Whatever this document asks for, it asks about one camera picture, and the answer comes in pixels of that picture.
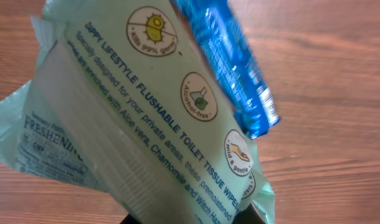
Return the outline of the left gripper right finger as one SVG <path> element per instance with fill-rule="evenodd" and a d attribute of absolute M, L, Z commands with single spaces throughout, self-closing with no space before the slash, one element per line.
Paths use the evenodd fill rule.
<path fill-rule="evenodd" d="M 251 203 L 247 209 L 239 212 L 234 220 L 233 224 L 266 224 L 262 219 L 262 216 L 257 211 L 256 207 Z"/>

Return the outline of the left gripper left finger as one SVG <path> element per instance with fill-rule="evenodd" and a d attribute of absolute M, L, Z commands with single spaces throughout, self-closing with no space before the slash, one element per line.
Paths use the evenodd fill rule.
<path fill-rule="evenodd" d="M 127 215 L 120 224 L 137 224 L 137 220 L 133 216 Z"/>

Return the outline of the light green wipes packet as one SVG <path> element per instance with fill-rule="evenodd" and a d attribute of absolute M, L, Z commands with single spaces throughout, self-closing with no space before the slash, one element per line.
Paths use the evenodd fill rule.
<path fill-rule="evenodd" d="M 107 192 L 140 223 L 275 221 L 255 139 L 172 1 L 46 1 L 33 78 L 0 101 L 0 162 Z"/>

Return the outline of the blue snack bar wrapper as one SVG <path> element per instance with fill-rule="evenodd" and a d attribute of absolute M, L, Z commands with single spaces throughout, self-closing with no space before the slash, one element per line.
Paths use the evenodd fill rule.
<path fill-rule="evenodd" d="M 269 132 L 279 121 L 274 99 L 227 0 L 172 0 L 189 23 L 193 38 L 234 117 L 249 139 Z"/>

